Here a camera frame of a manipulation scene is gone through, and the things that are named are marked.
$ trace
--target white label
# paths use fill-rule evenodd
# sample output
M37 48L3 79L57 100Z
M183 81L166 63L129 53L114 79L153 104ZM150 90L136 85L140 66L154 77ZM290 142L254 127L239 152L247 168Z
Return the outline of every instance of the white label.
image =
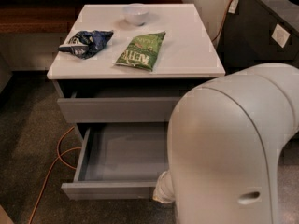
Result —
M233 0L231 5L230 5L230 8L229 8L228 12L235 14L235 10L236 10L236 7L237 7L238 3L239 3L239 0Z
M279 43L279 45L284 48L284 46L287 43L287 40L289 39L290 34L284 30L279 24L277 24L273 34L272 38Z

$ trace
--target green snack bag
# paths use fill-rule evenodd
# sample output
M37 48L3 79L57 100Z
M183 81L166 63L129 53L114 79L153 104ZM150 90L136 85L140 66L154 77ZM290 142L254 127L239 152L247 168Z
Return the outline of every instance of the green snack bag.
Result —
M134 37L115 64L152 71L165 34L162 32Z

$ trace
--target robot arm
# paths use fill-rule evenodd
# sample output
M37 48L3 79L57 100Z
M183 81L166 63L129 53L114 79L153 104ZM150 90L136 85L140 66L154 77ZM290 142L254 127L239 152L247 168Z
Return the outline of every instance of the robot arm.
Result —
M168 127L154 199L185 223L278 223L277 165L299 127L299 70L257 65L189 91Z

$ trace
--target crumpled wrapper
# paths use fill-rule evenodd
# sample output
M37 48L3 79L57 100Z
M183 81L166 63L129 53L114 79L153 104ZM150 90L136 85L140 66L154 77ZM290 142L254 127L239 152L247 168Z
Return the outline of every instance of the crumpled wrapper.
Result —
M88 59L102 50L113 36L113 31L80 31L67 44L61 45L58 50L69 52L80 59Z

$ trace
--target drawer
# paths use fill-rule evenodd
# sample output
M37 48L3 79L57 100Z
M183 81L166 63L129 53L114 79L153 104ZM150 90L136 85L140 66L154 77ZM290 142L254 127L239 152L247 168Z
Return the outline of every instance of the drawer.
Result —
M179 97L58 99L68 123L169 121Z
M72 183L72 200L150 198L168 169L166 123L107 123L89 128Z
M194 80L79 80L60 82L58 99L69 123L165 122Z

